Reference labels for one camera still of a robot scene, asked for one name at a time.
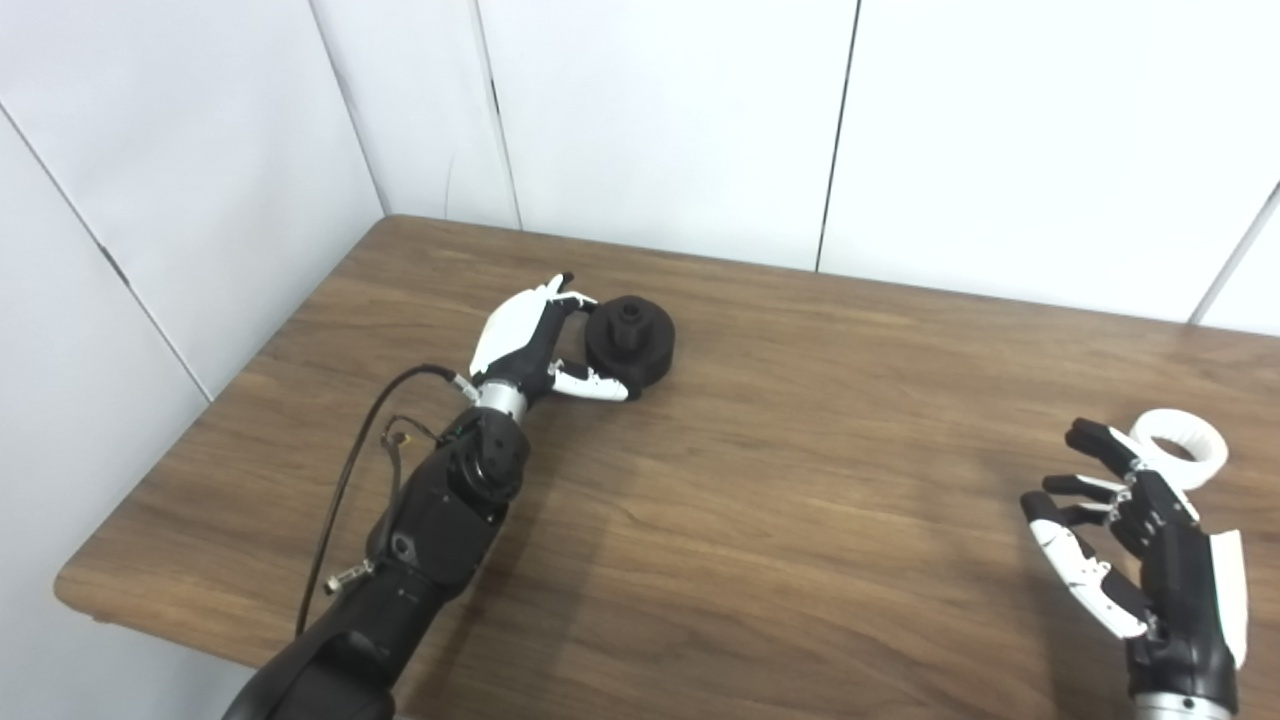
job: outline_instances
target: wooden table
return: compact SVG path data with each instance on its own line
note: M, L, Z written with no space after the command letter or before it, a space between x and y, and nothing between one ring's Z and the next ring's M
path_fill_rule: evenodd
M1076 415L1172 406L1231 445L1194 501L1245 533L1243 716L1280 716L1280 340L411 218L369 233L58 596L265 662L378 389L420 361L465 369L489 311L567 269L667 307L675 366L639 402L530 413L525 489L401 680L404 714L1128 719L1121 646L1018 496L1103 471L1062 445ZM393 406L439 428L462 400L428 379ZM387 483L371 442L326 574L360 559Z

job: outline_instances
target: white ring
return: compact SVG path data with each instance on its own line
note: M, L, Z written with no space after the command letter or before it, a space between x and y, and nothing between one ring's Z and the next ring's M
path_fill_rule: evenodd
M1169 484L1183 491L1203 486L1226 464L1222 433L1207 420L1183 410L1148 410L1133 424L1129 437L1149 448L1143 461L1164 475ZM1156 445L1156 438L1181 446L1194 460L1165 452Z

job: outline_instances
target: black cable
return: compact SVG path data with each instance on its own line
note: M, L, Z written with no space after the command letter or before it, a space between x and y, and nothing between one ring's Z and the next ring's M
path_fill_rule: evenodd
M347 454L347 462L342 466L342 473L338 474L338 484L333 488L333 498L329 501L329 510L325 512L324 524L320 527L320 539L316 542L316 552L311 559L311 571L307 573L307 587L302 592L302 603L298 606L298 619L293 626L293 637L298 637L307 628L307 611L311 609L311 597L315 594L316 580L320 579L320 566L324 564L325 551L329 548L329 536L333 533L333 523L338 518L338 507L342 505L342 496L347 492L347 484L351 482L351 473L356 468L356 460L360 459L360 450L365 445L365 439L369 437L369 429L374 424L374 419L378 418L378 413L383 409L383 404L390 397L392 392L396 391L404 380L415 375L439 375L445 379L445 382L453 382L458 374L453 370L431 364L422 364L403 373L396 375L392 382L387 383L387 387L378 393L378 398L369 407L369 413L365 415L365 421L360 424L360 432L356 433L356 442L351 446L351 452Z

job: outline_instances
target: wire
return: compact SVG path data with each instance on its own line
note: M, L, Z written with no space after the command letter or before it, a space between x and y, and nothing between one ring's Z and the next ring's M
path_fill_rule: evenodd
M442 365L422 364L410 368L403 373L396 375L392 382L387 383L374 404L369 407L369 413L365 415L365 420L360 424L360 432L356 433L356 442L351 446L351 452L347 454L347 462L342 466L342 473L338 474L338 483L333 488L333 497L329 500L329 510L325 512L324 524L320 527L320 539L316 542L316 552L311 559L311 570L307 573L307 587L302 592L302 602L298 606L298 619L293 626L293 637L298 637L307 628L307 612L311 609L311 598L315 594L316 580L320 579L320 566L324 565L324 555L329 548L329 536L333 534L333 523L338 518L338 507L342 505L342 497L347 492L347 484L351 482L351 473L356 468L356 460L360 459L360 450L365 445L365 439L369 437L369 429L374 424L374 419L378 418L378 413L383 409L383 404L390 397L392 392L397 387L404 383L404 380L416 375L439 375L445 379L445 382L453 382L457 373L444 368Z
M424 436L434 439L435 442L440 442L440 436L433 433L430 428L428 428L422 423L415 420L413 418L410 418L408 415L392 415L387 420L387 424L383 425L383 438L387 437L387 433L390 432L392 425L394 425L396 423L408 423L410 425L413 425L417 429L417 432L420 432Z

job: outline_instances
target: black finger segment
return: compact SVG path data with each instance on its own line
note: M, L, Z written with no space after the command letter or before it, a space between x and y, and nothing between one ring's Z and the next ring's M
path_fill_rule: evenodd
M1076 452L1102 461L1117 478L1125 477L1138 459L1124 443L1111 434L1111 427L1076 418L1066 432L1066 446Z

